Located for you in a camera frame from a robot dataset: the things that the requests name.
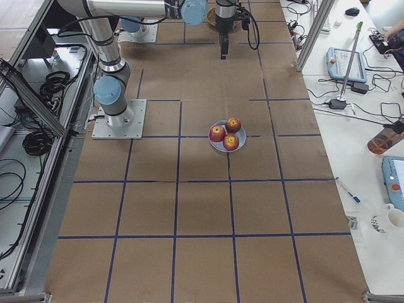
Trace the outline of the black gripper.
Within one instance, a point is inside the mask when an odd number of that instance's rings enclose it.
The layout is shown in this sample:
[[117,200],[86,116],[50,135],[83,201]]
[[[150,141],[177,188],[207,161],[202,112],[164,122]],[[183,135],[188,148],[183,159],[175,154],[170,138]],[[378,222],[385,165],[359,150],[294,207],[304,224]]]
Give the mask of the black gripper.
[[229,53],[229,35],[235,22],[241,22],[243,30],[249,30],[249,12],[238,1],[217,0],[215,7],[215,28],[219,31],[220,59],[226,60]]

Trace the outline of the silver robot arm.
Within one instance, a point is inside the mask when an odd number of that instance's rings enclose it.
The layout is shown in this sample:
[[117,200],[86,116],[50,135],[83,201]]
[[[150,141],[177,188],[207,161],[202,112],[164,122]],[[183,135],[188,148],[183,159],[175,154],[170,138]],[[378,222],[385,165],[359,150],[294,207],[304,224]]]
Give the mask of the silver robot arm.
[[112,129],[129,126],[134,109],[124,96],[130,67],[121,56],[110,17],[141,23],[145,17],[159,16],[163,21],[183,20],[187,25],[198,26],[208,12],[207,1],[60,1],[59,4],[76,17],[100,58],[105,76],[95,82],[93,92],[104,111],[106,124]]
[[145,18],[139,16],[124,16],[120,18],[120,24],[125,32],[137,33],[141,30]]

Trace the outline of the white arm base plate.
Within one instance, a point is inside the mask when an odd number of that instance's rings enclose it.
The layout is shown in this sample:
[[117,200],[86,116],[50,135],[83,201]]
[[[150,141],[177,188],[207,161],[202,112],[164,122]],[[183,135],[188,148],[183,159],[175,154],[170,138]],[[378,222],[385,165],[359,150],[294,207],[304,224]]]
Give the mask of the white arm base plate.
[[135,44],[153,44],[156,42],[158,25],[143,25],[137,33],[125,32],[122,27],[118,35],[118,42]]
[[126,111],[119,116],[108,116],[102,106],[93,127],[92,138],[95,140],[141,139],[146,114],[146,99],[127,101]]

